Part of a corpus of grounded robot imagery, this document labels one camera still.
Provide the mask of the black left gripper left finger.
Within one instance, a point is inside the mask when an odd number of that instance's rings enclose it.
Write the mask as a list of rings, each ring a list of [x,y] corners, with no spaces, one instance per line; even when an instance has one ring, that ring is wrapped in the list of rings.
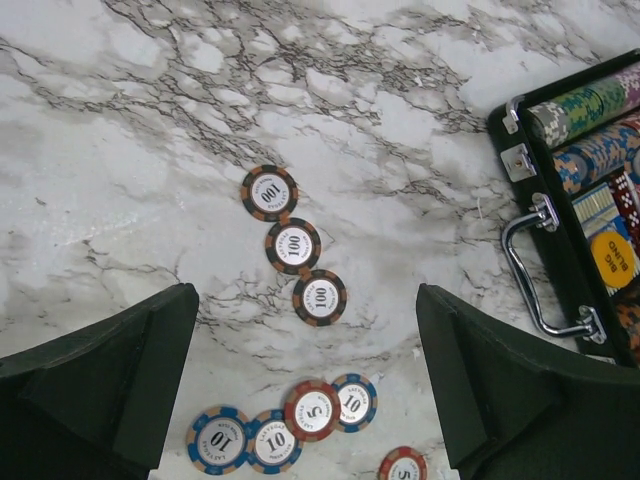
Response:
[[[160,463],[198,307],[193,285],[173,285],[2,358],[2,478],[147,478]]]

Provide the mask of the yellow big blind button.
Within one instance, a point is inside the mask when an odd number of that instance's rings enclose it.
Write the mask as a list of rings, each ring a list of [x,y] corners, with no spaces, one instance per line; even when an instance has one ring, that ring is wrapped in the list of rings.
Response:
[[[629,286],[639,275],[639,259],[631,243],[620,233],[596,234],[590,250],[609,296]]]

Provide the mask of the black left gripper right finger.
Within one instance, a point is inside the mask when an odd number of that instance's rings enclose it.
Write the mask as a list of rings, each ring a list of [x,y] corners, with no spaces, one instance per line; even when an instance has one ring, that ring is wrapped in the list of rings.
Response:
[[[638,478],[638,370],[549,343],[435,285],[420,286],[416,315],[461,478]]]

